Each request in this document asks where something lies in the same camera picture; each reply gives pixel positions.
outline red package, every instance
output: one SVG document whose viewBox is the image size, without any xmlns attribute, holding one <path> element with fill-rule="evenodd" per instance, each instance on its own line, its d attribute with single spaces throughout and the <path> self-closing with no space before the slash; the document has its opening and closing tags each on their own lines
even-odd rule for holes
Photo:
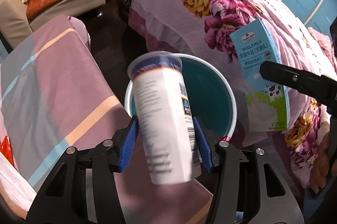
<svg viewBox="0 0 337 224">
<path fill-rule="evenodd" d="M 13 165 L 14 167 L 14 158 L 12 153 L 11 143 L 9 141 L 9 137 L 5 136 L 3 142 L 0 145 L 0 152 L 7 158 L 7 160 Z"/>
</svg>

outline blue gripper pad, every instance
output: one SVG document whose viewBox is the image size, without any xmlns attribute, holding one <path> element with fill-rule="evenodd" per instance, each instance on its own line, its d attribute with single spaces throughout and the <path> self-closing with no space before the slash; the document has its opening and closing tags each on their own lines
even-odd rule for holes
<svg viewBox="0 0 337 224">
<path fill-rule="evenodd" d="M 138 119 L 135 118 L 131 127 L 128 126 L 128 128 L 130 129 L 128 132 L 125 132 L 125 134 L 127 134 L 127 137 L 125 138 L 124 144 L 120 150 L 120 158 L 118 163 L 118 168 L 120 172 L 123 172 L 130 163 L 132 152 L 134 151 L 134 145 L 136 143 L 139 132 Z"/>
<path fill-rule="evenodd" d="M 208 146 L 205 135 L 203 134 L 203 130 L 196 117 L 193 117 L 193 124 L 194 124 L 195 138 L 197 140 L 199 153 L 200 153 L 201 159 L 203 160 L 203 166 L 207 169 L 207 171 L 211 172 L 214 168 L 214 165 L 212 162 L 212 150 Z"/>
</svg>

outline leather sofa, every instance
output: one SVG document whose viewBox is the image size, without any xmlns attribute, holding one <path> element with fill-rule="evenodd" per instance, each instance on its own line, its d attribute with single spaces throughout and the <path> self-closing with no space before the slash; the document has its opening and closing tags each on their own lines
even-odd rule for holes
<svg viewBox="0 0 337 224">
<path fill-rule="evenodd" d="M 12 48 L 52 18 L 79 16 L 105 4 L 105 0 L 0 0 L 0 31 Z"/>
</svg>

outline floral bedspread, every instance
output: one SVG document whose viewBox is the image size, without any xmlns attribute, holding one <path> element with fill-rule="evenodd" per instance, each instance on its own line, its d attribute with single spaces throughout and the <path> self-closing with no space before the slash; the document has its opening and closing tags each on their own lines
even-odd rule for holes
<svg viewBox="0 0 337 224">
<path fill-rule="evenodd" d="M 283 64 L 311 72 L 317 70 L 303 50 L 304 38 L 296 17 L 280 0 L 133 0 L 131 8 L 144 21 L 140 31 L 145 28 L 151 33 L 151 38 L 146 38 L 149 50 L 172 48 L 194 54 L 226 77 L 237 102 L 235 134 L 243 135 L 242 146 L 257 143 L 270 133 L 249 132 L 241 68 L 229 35 L 259 18 L 273 36 Z M 160 27 L 170 29 L 171 34 L 163 34 L 164 30 L 158 30 Z M 159 41 L 160 47 L 154 48 L 151 39 Z M 309 168 L 317 154 L 320 105 L 293 89 L 288 89 L 288 94 L 291 117 L 285 140 L 296 168 Z"/>
</svg>

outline milk carton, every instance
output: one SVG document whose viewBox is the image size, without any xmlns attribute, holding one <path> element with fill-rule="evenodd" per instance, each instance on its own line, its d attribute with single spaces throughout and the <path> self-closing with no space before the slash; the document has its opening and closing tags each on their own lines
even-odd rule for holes
<svg viewBox="0 0 337 224">
<path fill-rule="evenodd" d="M 240 61 L 248 108 L 249 131 L 288 129 L 289 99 L 283 85 L 264 80 L 260 64 L 266 60 L 281 63 L 274 40 L 257 19 L 230 35 Z"/>
</svg>

